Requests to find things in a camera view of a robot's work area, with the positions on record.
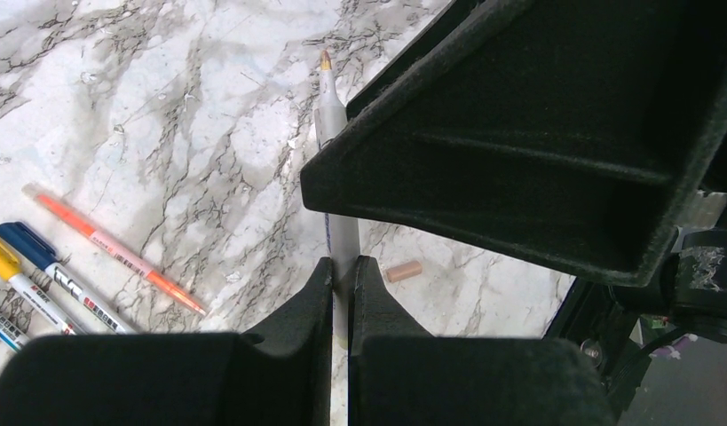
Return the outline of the clear white pen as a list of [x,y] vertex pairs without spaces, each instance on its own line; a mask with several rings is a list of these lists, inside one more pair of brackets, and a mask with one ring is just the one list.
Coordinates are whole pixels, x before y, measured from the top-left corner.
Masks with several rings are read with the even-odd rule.
[[[327,50],[320,54],[320,97],[314,111],[317,145],[326,146],[346,126],[345,107],[338,97],[332,60]],[[333,333],[347,350],[351,342],[353,266],[360,255],[359,222],[338,215],[325,216],[328,253],[333,261]]]

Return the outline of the white whiteboard marker pen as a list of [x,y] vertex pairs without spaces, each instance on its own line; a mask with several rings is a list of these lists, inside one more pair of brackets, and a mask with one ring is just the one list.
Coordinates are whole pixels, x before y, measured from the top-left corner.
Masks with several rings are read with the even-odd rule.
[[14,351],[21,351],[29,337],[0,312],[0,340]]

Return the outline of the blue pen cap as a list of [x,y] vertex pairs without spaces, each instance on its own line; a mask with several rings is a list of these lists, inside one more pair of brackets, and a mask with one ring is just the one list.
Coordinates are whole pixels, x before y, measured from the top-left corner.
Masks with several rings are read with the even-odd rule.
[[23,222],[0,224],[0,238],[42,271],[59,261],[56,250]]

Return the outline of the white blue tip marker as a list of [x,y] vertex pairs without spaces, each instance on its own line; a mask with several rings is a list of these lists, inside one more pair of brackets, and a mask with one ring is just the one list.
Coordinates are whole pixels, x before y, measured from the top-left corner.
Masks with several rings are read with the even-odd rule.
[[94,291],[91,285],[74,276],[60,261],[43,272],[116,334],[138,334],[137,328],[123,319],[103,296]]

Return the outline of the thin white black pen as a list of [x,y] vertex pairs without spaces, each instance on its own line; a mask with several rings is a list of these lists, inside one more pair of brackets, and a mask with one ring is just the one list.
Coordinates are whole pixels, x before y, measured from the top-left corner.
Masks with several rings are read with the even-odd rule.
[[6,281],[21,297],[38,310],[62,335],[86,335],[86,330],[72,319],[23,271]]

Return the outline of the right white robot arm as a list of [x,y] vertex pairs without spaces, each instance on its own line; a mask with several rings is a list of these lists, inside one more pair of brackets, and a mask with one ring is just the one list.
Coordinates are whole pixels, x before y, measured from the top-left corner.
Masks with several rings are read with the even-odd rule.
[[727,188],[727,1],[455,1],[347,115],[304,205],[575,276],[552,331],[612,389],[636,313],[727,339],[671,251],[717,162]]

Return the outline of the beige pen cap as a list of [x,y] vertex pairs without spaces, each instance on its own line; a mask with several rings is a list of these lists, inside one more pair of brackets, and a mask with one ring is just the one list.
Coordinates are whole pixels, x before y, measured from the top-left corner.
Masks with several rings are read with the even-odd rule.
[[409,261],[404,264],[399,264],[388,268],[385,271],[385,278],[390,283],[395,283],[403,280],[413,278],[420,275],[423,272],[423,266],[418,261]]

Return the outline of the orange pen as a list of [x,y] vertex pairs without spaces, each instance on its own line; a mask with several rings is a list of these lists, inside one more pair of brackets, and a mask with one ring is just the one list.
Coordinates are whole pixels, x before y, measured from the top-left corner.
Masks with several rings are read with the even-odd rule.
[[189,310],[205,316],[207,310],[201,302],[190,295],[176,282],[169,280],[139,255],[133,253],[111,234],[94,224],[89,218],[67,205],[60,198],[50,194],[38,185],[27,184],[22,192],[38,205],[47,209],[56,218],[83,235],[87,240],[103,249],[112,258],[148,281]]

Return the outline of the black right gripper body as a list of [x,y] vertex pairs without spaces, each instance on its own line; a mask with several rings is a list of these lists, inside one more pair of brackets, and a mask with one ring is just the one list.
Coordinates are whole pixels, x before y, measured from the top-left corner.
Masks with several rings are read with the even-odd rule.
[[727,1],[483,1],[379,75],[306,208],[642,287],[727,138]]

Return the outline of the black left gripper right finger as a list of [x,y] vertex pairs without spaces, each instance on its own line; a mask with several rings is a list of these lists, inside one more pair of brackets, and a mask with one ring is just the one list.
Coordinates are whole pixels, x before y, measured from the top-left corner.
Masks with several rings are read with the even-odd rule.
[[558,338],[436,337],[361,256],[352,290],[351,425],[613,425],[589,359]]

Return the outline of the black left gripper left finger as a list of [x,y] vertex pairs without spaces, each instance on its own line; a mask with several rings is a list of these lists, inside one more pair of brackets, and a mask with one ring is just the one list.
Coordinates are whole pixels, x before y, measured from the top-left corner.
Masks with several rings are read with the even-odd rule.
[[243,333],[37,338],[0,374],[0,425],[327,425],[332,272]]

